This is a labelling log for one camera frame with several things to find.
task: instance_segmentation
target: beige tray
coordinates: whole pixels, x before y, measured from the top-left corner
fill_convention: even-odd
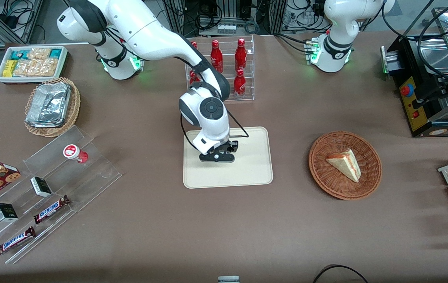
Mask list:
[[[233,163],[201,162],[199,152],[184,138],[184,185],[189,189],[266,185],[273,180],[269,137],[263,127],[245,128],[250,138],[231,138],[240,142]],[[199,130],[187,132],[193,140]],[[231,136],[242,135],[240,128]]]

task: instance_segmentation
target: white box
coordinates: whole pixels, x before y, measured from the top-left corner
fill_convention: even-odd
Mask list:
[[[5,68],[5,63],[7,60],[11,58],[12,52],[27,50],[31,48],[51,48],[56,50],[61,50],[60,57],[58,59],[58,66],[56,66],[56,71],[54,72],[54,76],[52,77],[3,77],[2,73]],[[57,79],[60,77],[61,72],[63,71],[63,67],[65,66],[65,61],[67,57],[68,51],[62,45],[37,45],[37,46],[15,46],[9,47],[5,50],[5,55],[2,59],[2,63],[0,64],[0,82],[4,84],[31,84],[31,83],[41,83],[48,81],[50,79]]]

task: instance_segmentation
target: white tray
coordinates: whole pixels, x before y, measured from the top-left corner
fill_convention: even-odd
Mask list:
[[[250,138],[238,140],[233,163],[202,162],[199,152],[184,137],[184,185],[189,189],[266,185],[273,180],[269,137],[263,127],[245,128]],[[192,141],[199,130],[187,132]],[[231,136],[242,135],[240,128],[231,129]]]
[[[10,59],[13,51],[28,50],[31,48],[51,48],[61,50],[60,57],[58,58],[58,66],[56,66],[56,71],[52,77],[3,77],[2,73],[5,68],[5,63]],[[31,84],[31,83],[41,83],[48,81],[50,79],[56,79],[60,77],[63,67],[65,66],[65,61],[68,51],[62,45],[44,45],[44,46],[15,46],[9,47],[5,50],[5,55],[0,64],[0,82],[4,84]]]

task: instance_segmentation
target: red bottle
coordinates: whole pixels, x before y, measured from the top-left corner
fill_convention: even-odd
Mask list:
[[[245,49],[245,40],[243,38],[238,39],[238,48],[234,54],[234,60],[234,68],[236,71],[240,68],[245,70],[245,67],[247,66],[247,50]]]
[[[212,40],[212,53],[210,54],[212,66],[220,73],[224,71],[224,59],[222,58],[222,51],[220,51],[219,41]]]
[[[239,69],[236,72],[236,77],[234,79],[234,97],[236,99],[242,99],[245,96],[245,84],[247,80],[243,76],[243,69]]]
[[[199,77],[197,77],[197,75],[195,74],[195,72],[193,70],[191,70],[189,72],[189,76],[191,77],[191,79],[189,80],[189,84],[191,85],[193,82],[200,82]]]

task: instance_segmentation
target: brown wicker basket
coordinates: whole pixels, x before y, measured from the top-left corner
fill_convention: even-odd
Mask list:
[[[352,149],[362,175],[355,183],[326,161],[329,154]],[[366,140],[347,131],[324,134],[313,144],[308,157],[310,171],[323,190],[346,200],[368,197],[380,185],[382,164],[376,150]]]
[[[59,136],[64,132],[68,131],[68,129],[75,124],[77,120],[77,116],[79,115],[80,108],[80,93],[79,90],[75,87],[75,84],[69,79],[65,77],[59,77],[58,79],[51,79],[50,81],[43,82],[42,84],[55,84],[55,83],[65,83],[69,84],[72,88],[72,93],[70,95],[70,104],[68,106],[67,118],[65,124],[60,128],[35,128],[30,125],[24,123],[26,128],[32,133],[37,134],[39,136],[45,136],[47,138],[54,138],[55,136]],[[35,95],[35,90],[31,92],[30,98],[28,99],[28,103],[24,108],[24,114],[28,115],[28,111],[30,110],[31,101],[33,100],[33,95]]]

